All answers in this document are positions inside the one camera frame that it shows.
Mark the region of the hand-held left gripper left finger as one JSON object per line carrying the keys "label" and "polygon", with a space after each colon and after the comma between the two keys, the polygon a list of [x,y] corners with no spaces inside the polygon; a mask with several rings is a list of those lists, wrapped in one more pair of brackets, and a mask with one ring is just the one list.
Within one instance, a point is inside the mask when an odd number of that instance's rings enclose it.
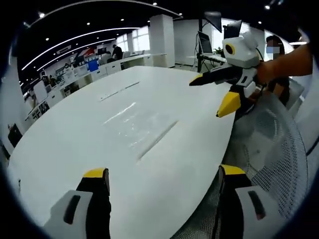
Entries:
{"label": "hand-held left gripper left finger", "polygon": [[43,229],[52,239],[109,239],[110,213],[109,169],[95,168],[51,207]]}

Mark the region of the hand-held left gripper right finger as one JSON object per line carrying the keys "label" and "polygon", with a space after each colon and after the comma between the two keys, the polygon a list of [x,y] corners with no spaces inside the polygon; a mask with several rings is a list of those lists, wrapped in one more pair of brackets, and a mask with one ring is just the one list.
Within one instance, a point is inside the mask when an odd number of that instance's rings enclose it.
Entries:
{"label": "hand-held left gripper right finger", "polygon": [[220,239],[273,239],[280,230],[277,202],[253,186],[239,167],[221,164],[214,231]]}

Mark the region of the person's right hand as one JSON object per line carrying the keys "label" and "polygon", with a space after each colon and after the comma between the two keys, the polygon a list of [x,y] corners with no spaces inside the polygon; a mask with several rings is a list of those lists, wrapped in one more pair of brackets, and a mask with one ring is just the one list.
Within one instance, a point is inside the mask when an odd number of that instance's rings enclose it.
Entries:
{"label": "person's right hand", "polygon": [[285,74],[282,72],[281,60],[275,59],[267,62],[261,62],[257,67],[257,78],[261,84],[267,84],[271,80],[283,77]]}

